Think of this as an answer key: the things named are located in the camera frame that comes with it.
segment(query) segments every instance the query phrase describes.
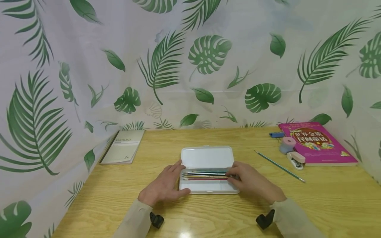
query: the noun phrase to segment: desk surface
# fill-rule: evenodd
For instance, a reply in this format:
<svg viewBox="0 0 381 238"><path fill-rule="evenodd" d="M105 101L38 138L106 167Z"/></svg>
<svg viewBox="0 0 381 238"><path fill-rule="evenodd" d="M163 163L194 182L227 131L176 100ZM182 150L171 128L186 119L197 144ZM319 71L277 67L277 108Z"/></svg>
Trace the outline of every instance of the desk surface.
<svg viewBox="0 0 381 238"><path fill-rule="evenodd" d="M61 221L53 238L108 238L139 192L184 147L229 145L235 160L249 163L280 186L329 237L380 237L381 188L361 167L306 167L293 170L278 152L275 127L146 131L131 165L97 165ZM253 150L306 180L275 167ZM268 211L261 200L242 195L190 195L155 208L165 218L148 238L281 237L276 226L262 231L255 219Z"/></svg>

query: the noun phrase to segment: white backdrop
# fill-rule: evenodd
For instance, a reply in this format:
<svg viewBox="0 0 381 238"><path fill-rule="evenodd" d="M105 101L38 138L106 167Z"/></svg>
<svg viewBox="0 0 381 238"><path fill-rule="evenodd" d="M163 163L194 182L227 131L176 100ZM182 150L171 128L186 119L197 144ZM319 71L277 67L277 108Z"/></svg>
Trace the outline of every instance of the white backdrop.
<svg viewBox="0 0 381 238"><path fill-rule="evenodd" d="M0 237L50 237L120 128L319 121L380 181L377 5L1 1Z"/></svg>

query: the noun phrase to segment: beige sleeve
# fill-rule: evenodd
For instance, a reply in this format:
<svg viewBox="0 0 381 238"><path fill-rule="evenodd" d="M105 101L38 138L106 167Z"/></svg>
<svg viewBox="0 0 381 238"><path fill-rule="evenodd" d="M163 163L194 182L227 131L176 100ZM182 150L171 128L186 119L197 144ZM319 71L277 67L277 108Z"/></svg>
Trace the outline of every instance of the beige sleeve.
<svg viewBox="0 0 381 238"><path fill-rule="evenodd" d="M293 200L274 202L273 222L284 238L323 238L323 233L308 219L307 214Z"/></svg>
<svg viewBox="0 0 381 238"><path fill-rule="evenodd" d="M152 207L136 199L112 238L145 238L151 227L151 212Z"/></svg>

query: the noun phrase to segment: notebook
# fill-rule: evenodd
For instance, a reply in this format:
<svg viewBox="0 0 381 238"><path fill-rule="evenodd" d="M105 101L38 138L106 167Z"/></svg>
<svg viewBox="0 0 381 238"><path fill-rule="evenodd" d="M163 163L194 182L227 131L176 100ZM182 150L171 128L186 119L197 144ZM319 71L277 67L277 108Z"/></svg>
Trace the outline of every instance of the notebook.
<svg viewBox="0 0 381 238"><path fill-rule="evenodd" d="M131 164L145 130L118 131L100 160L100 164Z"/></svg>
<svg viewBox="0 0 381 238"><path fill-rule="evenodd" d="M285 136L296 140L294 150L306 158L307 166L352 166L357 160L319 123L283 123Z"/></svg>

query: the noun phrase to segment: blue binder clip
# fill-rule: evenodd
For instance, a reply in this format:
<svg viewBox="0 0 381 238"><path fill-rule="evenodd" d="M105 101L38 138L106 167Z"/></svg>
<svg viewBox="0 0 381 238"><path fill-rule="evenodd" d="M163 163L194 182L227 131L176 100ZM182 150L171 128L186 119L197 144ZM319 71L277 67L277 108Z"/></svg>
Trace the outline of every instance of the blue binder clip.
<svg viewBox="0 0 381 238"><path fill-rule="evenodd" d="M270 136L271 138L282 138L285 134L283 132L271 132Z"/></svg>

